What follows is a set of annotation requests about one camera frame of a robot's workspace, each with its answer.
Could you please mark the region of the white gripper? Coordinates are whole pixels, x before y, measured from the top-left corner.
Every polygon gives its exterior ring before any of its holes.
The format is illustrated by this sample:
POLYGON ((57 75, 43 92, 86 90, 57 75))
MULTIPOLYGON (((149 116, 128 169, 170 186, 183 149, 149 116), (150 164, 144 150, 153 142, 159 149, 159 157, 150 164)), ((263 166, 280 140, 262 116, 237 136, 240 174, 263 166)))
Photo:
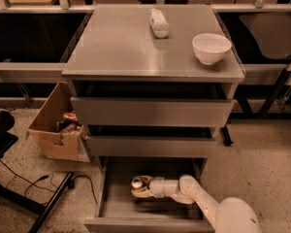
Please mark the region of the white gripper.
POLYGON ((149 184, 149 189, 147 187, 133 188, 131 193, 137 198, 163 198, 165 196, 165 179, 162 177, 152 178, 151 176, 141 176, 142 182, 144 184, 149 184))

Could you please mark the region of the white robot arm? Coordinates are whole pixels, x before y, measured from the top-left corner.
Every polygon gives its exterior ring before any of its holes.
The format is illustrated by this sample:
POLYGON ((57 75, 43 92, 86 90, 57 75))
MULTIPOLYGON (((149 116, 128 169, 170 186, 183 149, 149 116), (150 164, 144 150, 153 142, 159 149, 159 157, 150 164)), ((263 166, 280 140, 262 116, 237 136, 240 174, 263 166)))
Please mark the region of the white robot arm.
POLYGON ((215 233, 262 233, 258 218, 247 203, 236 197, 217 202, 192 176, 183 175, 178 180, 137 176, 130 188, 137 198, 169 197, 181 204, 196 203, 215 233))

